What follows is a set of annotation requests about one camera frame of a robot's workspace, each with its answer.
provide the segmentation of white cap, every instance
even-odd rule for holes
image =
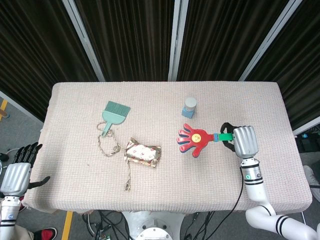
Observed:
[[[196,105],[197,100],[192,96],[187,97],[184,101],[184,107],[188,112],[192,112],[193,110],[195,110]]]

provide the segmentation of black curtain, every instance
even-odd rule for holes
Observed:
[[[167,81],[173,0],[76,0],[106,81]]]
[[[190,0],[178,81],[237,81],[287,0]]]
[[[0,91],[40,120],[58,82],[97,81],[61,0],[0,1]]]
[[[302,1],[247,81],[279,84],[292,129],[320,116],[320,1]]]

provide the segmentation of small bottle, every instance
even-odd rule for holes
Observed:
[[[182,109],[182,116],[191,119],[195,113],[197,100],[194,97],[187,97],[184,101],[184,107]]]

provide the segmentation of brush handle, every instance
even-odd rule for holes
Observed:
[[[112,125],[111,122],[107,122],[107,123],[106,123],[106,125],[105,125],[105,127],[104,127],[104,129],[103,129],[103,132],[102,132],[102,134],[101,134],[102,137],[104,137],[104,136],[107,134],[107,132],[109,131],[111,125]]]

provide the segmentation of woven fabric surface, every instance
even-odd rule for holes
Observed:
[[[181,115],[186,97],[195,97],[192,119]],[[131,190],[124,191],[128,166],[123,152],[103,156],[96,125],[108,101],[131,107],[126,120],[111,129],[122,146],[130,137],[160,145],[156,168],[131,163]],[[312,195],[285,105],[273,82],[84,82],[53,87],[31,182],[24,203],[52,212],[116,211],[204,212],[230,210],[241,189],[241,160],[222,142],[210,142],[198,158],[181,153],[176,138],[184,123],[209,134],[221,125],[254,127],[260,168],[270,203],[278,213],[305,210]],[[112,152],[111,137],[102,147]],[[237,210],[257,203],[244,187]]]

